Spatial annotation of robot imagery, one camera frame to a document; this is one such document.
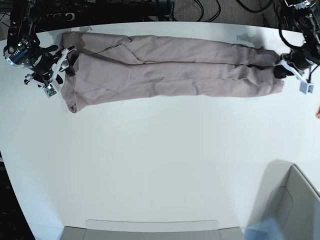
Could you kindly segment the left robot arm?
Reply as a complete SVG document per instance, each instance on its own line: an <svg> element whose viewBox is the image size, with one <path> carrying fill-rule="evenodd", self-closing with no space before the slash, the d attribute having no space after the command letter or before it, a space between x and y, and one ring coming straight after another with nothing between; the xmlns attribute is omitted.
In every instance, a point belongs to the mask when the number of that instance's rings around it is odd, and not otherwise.
<svg viewBox="0 0 320 240"><path fill-rule="evenodd" d="M302 75L304 70L312 66L320 66L320 2L318 0L283 0L279 12L278 32L282 42L290 48L289 53L280 56L280 60L288 66L285 68L278 62L273 74L277 79L294 76L293 71ZM283 36L283 18L286 17L303 35L304 43L296 46Z"/></svg>

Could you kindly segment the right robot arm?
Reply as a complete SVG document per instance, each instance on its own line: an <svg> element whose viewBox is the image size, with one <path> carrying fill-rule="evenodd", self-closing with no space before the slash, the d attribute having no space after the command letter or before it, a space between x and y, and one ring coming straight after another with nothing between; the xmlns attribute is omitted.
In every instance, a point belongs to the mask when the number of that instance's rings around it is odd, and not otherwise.
<svg viewBox="0 0 320 240"><path fill-rule="evenodd" d="M36 34L38 24L45 19L58 17L71 20L74 14L64 12L64 0L2 0L0 11L9 14L4 59L14 67L28 68L32 74L24 79L24 84L35 81L40 88L51 88L53 82L63 83L59 73L68 77L75 75L69 54L75 47L60 49L57 45L42 47Z"/></svg>

